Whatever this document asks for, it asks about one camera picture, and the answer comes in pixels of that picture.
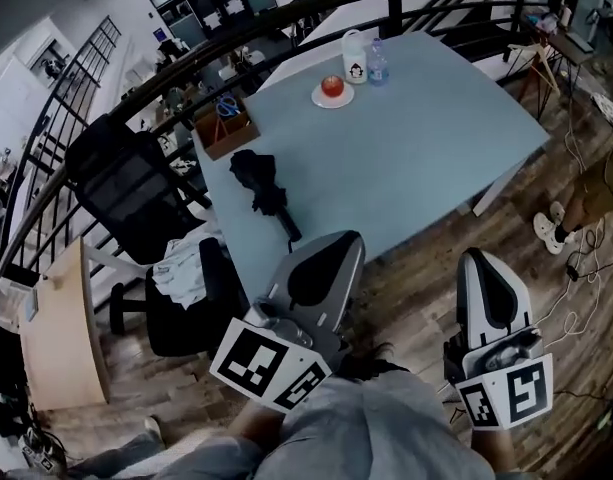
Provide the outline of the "brown wooden organizer box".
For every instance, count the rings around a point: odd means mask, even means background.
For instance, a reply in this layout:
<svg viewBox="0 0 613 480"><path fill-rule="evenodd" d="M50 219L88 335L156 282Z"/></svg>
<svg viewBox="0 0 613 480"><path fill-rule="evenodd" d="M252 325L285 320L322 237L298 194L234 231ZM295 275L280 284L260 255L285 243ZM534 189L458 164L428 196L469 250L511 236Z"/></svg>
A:
<svg viewBox="0 0 613 480"><path fill-rule="evenodd" d="M259 136L258 128L243 101L237 96L234 97L238 101L241 113L231 118L221 117L224 128L221 138L217 143L213 142L213 138L216 117L219 116L215 105L219 98L214 104L209 105L204 111L196 115L194 128L198 135L200 146L213 161L234 152L237 148L255 140Z"/></svg>

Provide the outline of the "black mesh office chair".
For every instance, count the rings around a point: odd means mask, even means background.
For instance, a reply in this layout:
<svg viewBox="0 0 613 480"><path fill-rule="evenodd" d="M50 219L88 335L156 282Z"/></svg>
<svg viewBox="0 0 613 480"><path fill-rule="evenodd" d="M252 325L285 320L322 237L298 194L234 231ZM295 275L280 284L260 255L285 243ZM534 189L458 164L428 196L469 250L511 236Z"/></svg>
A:
<svg viewBox="0 0 613 480"><path fill-rule="evenodd" d="M156 355L214 356L231 319L243 314L241 283L223 240L183 202L174 184L177 175L153 135L104 114L68 149L65 171L80 205L144 273L142 300L127 299L121 282L112 287L112 333L124 334L126 314L142 313ZM184 238L199 242L207 289L187 310L161 295L152 279L152 267L164 258L168 243Z"/></svg>

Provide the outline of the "black umbrella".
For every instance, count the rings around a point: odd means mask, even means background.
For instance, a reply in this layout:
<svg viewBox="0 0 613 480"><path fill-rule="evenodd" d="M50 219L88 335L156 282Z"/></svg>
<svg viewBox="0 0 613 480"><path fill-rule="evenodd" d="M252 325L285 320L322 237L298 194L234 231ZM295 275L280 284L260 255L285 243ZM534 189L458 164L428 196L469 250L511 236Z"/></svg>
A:
<svg viewBox="0 0 613 480"><path fill-rule="evenodd" d="M231 157L230 171L244 188L253 192L252 209L279 221L292 251L292 244L302 239L302 233L288 212L286 190L275 183L275 157L250 149L237 151Z"/></svg>

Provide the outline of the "clear plastic water bottle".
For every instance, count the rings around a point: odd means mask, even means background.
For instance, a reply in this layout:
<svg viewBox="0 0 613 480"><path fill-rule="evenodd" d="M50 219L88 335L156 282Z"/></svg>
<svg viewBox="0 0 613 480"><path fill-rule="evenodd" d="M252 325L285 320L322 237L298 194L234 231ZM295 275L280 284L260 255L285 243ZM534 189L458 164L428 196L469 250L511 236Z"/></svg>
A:
<svg viewBox="0 0 613 480"><path fill-rule="evenodd" d="M383 51L383 42L374 38L367 57L368 80L372 85L381 86L388 81L388 62Z"/></svg>

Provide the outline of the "person's left forearm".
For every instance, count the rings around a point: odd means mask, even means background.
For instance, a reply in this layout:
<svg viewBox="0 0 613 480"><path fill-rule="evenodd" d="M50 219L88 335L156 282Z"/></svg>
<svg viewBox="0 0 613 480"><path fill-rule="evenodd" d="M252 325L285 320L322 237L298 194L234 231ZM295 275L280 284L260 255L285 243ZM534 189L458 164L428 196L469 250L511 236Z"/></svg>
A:
<svg viewBox="0 0 613 480"><path fill-rule="evenodd" d="M260 448L275 446L285 414L249 400L226 430L231 437L244 438Z"/></svg>

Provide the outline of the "blue scissors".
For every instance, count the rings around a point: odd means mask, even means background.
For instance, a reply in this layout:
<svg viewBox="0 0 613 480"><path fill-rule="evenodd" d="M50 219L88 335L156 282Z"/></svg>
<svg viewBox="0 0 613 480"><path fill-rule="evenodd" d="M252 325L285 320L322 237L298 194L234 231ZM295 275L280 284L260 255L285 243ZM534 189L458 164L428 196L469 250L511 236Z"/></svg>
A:
<svg viewBox="0 0 613 480"><path fill-rule="evenodd" d="M215 105L217 114L222 118L231 118L241 113L237 99L232 95L222 95Z"/></svg>

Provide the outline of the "pale crumpled cloth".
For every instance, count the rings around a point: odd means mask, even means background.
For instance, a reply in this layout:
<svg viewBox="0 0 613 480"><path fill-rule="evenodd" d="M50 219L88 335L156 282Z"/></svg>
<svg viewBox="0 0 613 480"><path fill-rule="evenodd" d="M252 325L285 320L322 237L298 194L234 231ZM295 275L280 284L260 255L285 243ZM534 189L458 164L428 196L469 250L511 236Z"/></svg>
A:
<svg viewBox="0 0 613 480"><path fill-rule="evenodd" d="M168 296L184 310L202 300L207 289L199 242L193 238L170 241L164 258L152 267L152 279L161 295Z"/></svg>

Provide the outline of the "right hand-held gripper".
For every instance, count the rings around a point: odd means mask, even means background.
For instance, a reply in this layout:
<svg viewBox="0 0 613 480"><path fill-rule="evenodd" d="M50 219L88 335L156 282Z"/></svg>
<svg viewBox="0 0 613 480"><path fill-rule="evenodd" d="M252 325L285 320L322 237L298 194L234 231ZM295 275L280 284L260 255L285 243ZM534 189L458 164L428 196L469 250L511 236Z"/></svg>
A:
<svg viewBox="0 0 613 480"><path fill-rule="evenodd" d="M456 321L459 332L443 345L444 376L474 428L511 429L552 409L552 355L527 286L505 262L479 248L462 253Z"/></svg>

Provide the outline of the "person's right forearm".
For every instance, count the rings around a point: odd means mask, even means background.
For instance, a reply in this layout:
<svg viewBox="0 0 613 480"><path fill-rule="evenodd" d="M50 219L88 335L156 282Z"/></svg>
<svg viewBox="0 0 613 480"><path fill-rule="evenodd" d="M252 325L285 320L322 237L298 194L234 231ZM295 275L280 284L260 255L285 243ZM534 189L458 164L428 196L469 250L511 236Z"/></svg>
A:
<svg viewBox="0 0 613 480"><path fill-rule="evenodd" d="M512 435L509 430L474 430L471 448L481 455L496 473L518 470Z"/></svg>

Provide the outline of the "curved light wood desk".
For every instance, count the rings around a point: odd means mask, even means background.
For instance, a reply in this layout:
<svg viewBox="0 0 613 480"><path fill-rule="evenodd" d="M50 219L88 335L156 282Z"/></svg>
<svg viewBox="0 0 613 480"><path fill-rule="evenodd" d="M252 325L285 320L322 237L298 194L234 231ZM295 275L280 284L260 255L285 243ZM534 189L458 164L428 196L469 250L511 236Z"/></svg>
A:
<svg viewBox="0 0 613 480"><path fill-rule="evenodd" d="M71 243L19 313L30 401L38 411L106 404L109 380L99 340L84 243Z"/></svg>

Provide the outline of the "black metal railing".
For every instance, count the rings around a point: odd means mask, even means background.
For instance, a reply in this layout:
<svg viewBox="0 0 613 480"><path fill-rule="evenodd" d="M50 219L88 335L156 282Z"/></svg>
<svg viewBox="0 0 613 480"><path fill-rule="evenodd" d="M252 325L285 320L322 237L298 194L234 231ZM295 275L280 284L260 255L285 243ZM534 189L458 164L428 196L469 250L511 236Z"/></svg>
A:
<svg viewBox="0 0 613 480"><path fill-rule="evenodd" d="M294 24L317 11L330 11L368 0L305 0L271 10L249 24L224 33L185 54L142 85L130 90L110 115L126 122L168 90L197 74L200 69L244 42ZM440 0L385 0L384 16L356 24L364 31L378 29L386 37L405 33L420 19L443 18L457 10L477 8L476 3L459 0L450 5ZM509 0L512 26L519 25L519 13L527 0ZM70 189L64 156L71 144L89 128L79 114L81 104L91 101L80 88L71 99L59 91L50 94L17 164L8 193L8 206L0 224L0 277L10 269L38 272L43 260L56 257L57 238L71 241L71 222L79 211L72 201L61 203L63 189Z"/></svg>

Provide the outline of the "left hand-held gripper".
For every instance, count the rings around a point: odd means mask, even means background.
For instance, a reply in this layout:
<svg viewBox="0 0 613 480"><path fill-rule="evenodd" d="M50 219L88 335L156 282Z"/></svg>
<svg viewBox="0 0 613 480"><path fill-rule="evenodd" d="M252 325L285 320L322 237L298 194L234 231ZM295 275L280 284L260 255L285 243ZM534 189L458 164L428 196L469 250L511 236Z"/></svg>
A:
<svg viewBox="0 0 613 480"><path fill-rule="evenodd" d="M266 293L231 319L211 374L267 408L295 409L350 350L340 326L364 259L356 231L320 237L284 256Z"/></svg>

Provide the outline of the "light blue table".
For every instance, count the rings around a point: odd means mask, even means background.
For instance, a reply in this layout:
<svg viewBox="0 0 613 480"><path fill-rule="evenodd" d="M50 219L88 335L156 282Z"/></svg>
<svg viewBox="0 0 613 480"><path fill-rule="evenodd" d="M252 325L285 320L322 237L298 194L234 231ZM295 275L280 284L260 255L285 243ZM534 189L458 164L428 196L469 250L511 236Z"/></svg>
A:
<svg viewBox="0 0 613 480"><path fill-rule="evenodd" d="M311 98L331 58L246 102L305 241L359 232L374 259L442 218L548 141L496 82L422 32L387 39L389 78L339 109Z"/></svg>

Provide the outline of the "person's light grey shirt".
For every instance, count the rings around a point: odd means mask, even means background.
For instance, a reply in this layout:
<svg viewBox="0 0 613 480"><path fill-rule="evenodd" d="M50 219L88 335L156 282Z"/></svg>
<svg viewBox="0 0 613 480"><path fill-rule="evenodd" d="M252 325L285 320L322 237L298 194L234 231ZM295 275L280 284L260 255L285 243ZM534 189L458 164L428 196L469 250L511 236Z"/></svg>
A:
<svg viewBox="0 0 613 480"><path fill-rule="evenodd" d="M277 447L214 437L153 480L495 480L434 389L408 371L326 379L284 419Z"/></svg>

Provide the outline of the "white plate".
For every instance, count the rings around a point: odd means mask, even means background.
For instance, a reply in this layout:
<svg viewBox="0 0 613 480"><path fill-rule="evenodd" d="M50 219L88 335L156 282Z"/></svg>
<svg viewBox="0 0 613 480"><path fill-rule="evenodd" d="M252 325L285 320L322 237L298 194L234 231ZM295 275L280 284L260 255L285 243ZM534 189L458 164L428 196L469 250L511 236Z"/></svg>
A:
<svg viewBox="0 0 613 480"><path fill-rule="evenodd" d="M355 97L355 91L351 84L346 81L343 82L343 91L339 96L330 97L327 96L321 85L317 85L312 93L312 102L323 109L339 109L350 104Z"/></svg>

